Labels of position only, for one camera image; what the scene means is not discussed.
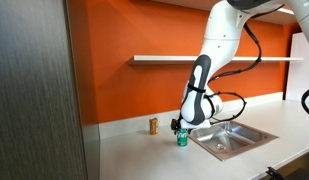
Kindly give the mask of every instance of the sink basin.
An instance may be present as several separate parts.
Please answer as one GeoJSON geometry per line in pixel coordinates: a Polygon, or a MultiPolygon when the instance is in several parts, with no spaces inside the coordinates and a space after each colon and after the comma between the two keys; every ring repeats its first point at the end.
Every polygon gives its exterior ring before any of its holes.
{"type": "Polygon", "coordinates": [[[232,121],[192,130],[189,138],[223,161],[278,137],[232,121]]]}

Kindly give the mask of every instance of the ceiling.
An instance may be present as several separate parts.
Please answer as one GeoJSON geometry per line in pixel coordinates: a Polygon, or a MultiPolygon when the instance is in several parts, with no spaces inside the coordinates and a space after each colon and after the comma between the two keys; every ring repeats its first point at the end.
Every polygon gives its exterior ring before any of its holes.
{"type": "MultiPolygon", "coordinates": [[[[200,9],[204,11],[210,11],[212,7],[220,0],[153,0],[156,2],[162,2],[172,5],[183,6],[187,8],[200,9]]],[[[288,10],[289,8],[282,8],[280,11],[267,14],[259,17],[256,20],[274,23],[274,24],[290,24],[297,22],[293,12],[288,10]]]]}

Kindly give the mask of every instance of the soda can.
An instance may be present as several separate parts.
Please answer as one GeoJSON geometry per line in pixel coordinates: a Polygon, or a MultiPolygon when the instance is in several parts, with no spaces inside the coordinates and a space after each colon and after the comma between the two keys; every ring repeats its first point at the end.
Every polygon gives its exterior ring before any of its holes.
{"type": "Polygon", "coordinates": [[[158,133],[157,118],[150,119],[150,134],[155,135],[158,133]]]}
{"type": "Polygon", "coordinates": [[[177,131],[177,145],[181,147],[187,146],[187,131],[185,129],[177,131]]]}

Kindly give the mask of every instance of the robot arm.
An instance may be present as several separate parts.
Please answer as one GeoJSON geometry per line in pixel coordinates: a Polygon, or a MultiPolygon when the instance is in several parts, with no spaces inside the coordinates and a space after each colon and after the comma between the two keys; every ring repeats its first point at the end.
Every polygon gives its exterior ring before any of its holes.
{"type": "Polygon", "coordinates": [[[302,1],[303,4],[300,0],[228,0],[220,1],[212,8],[202,50],[184,90],[179,119],[181,127],[178,128],[209,128],[209,119],[222,111],[222,100],[217,95],[211,97],[214,93],[207,83],[217,70],[233,59],[243,26],[249,18],[288,4],[309,40],[309,0],[302,1]]]}

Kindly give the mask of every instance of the white countertop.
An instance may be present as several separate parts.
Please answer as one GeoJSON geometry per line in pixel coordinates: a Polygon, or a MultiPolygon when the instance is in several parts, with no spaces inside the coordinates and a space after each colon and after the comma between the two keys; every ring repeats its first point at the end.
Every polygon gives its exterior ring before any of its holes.
{"type": "Polygon", "coordinates": [[[309,152],[309,116],[299,102],[246,108],[236,120],[279,138],[221,162],[188,139],[178,147],[169,126],[157,135],[138,131],[101,140],[101,180],[259,179],[309,152]]]}

